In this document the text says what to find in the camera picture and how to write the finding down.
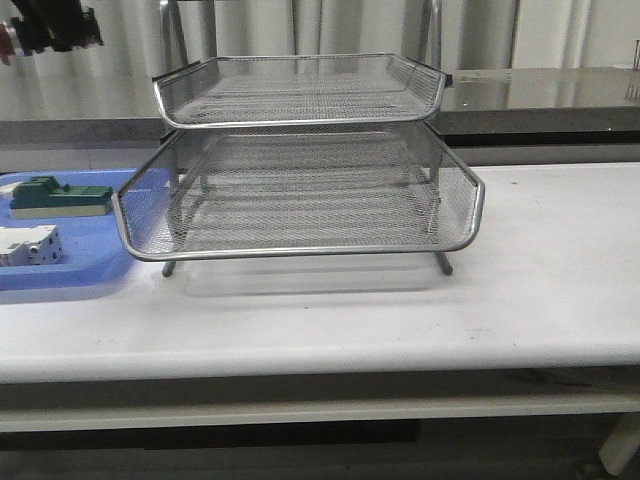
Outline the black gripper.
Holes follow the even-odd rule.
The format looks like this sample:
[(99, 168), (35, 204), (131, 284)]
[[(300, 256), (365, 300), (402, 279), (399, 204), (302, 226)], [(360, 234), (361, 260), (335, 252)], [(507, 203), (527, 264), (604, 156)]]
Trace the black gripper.
[(33, 55), (47, 49), (69, 52), (103, 46), (95, 10), (78, 0), (12, 1), (19, 16), (9, 19), (9, 54)]

